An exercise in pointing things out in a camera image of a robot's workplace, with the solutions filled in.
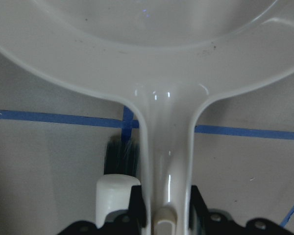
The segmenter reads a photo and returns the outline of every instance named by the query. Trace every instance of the gray floor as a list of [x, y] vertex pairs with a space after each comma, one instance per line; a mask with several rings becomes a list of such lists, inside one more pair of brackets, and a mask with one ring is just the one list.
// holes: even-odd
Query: gray floor
[[[0, 110], [122, 120], [123, 106], [50, 84], [0, 55]], [[294, 132], [294, 75], [212, 104], [198, 124]], [[120, 128], [0, 119], [0, 235], [48, 235], [95, 214], [106, 143]], [[138, 138], [139, 130], [133, 130]], [[193, 183], [240, 224], [294, 205], [294, 140], [195, 135]], [[286, 226], [294, 232], [294, 214]]]

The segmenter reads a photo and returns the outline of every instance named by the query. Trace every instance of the blue tape line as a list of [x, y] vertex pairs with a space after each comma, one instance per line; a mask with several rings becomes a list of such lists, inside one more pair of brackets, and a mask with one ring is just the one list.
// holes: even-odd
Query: blue tape line
[[53, 123], [65, 123], [87, 126], [102, 126], [122, 128], [123, 122], [121, 120], [98, 118], [98, 117], [82, 117], [74, 115], [63, 114], [46, 114], [20, 111], [5, 111], [0, 110], [0, 119], [24, 120], [24, 121], [42, 121]]
[[287, 225], [287, 223], [289, 222], [291, 216], [294, 214], [294, 206], [291, 208], [291, 210], [289, 211], [289, 213], [286, 215], [286, 217], [282, 220], [280, 226], [281, 227], [285, 227]]
[[124, 106], [123, 109], [123, 127], [121, 132], [121, 140], [128, 141], [132, 136], [132, 122], [133, 122], [134, 114], [133, 112]]
[[200, 125], [195, 127], [195, 132], [227, 136], [245, 136], [269, 139], [294, 140], [294, 132], [287, 131], [255, 130], [234, 127]]

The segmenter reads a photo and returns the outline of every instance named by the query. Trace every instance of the white cylinder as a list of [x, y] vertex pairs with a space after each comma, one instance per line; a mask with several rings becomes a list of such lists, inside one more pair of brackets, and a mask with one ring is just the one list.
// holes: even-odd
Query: white cylinder
[[140, 184], [137, 178], [120, 174], [103, 175], [97, 181], [95, 216], [97, 228], [104, 225], [109, 213], [128, 209], [131, 188]]

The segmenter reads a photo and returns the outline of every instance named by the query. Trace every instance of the glossy white object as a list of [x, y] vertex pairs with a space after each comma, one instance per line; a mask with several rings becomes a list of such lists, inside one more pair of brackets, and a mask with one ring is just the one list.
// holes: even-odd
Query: glossy white object
[[187, 234], [194, 125], [212, 102], [294, 72], [294, 0], [0, 0], [0, 51], [140, 122], [151, 220]]
[[115, 211], [127, 210], [131, 189], [141, 182], [135, 177], [120, 174], [103, 175], [96, 185], [96, 217], [97, 228], [104, 225], [106, 216]]

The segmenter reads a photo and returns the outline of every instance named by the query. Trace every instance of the blue tape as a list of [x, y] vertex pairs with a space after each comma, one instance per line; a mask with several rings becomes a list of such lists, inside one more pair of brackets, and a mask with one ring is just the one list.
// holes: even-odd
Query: blue tape
[[282, 220], [280, 226], [281, 227], [285, 227], [287, 225], [287, 223], [289, 222], [289, 220], [291, 219], [291, 216], [294, 214], [294, 206], [291, 208], [291, 210], [289, 211], [289, 213], [285, 216], [285, 218]]
[[132, 122], [133, 122], [134, 114], [133, 112], [124, 106], [123, 109], [123, 127], [121, 132], [121, 140], [129, 141], [132, 136]]
[[294, 140], [294, 132], [287, 132], [287, 131], [255, 130], [255, 129], [235, 128], [235, 127], [200, 125], [195, 127], [195, 132], [203, 133], [203, 134], [215, 134], [215, 135], [227, 135], [227, 136], [244, 136], [244, 137]]
[[46, 114], [20, 111], [5, 111], [0, 110], [0, 119], [23, 120], [23, 121], [42, 121], [53, 123], [76, 124], [86, 126], [102, 126], [112, 128], [122, 128], [121, 120], [98, 118], [98, 117], [83, 117], [63, 114]]

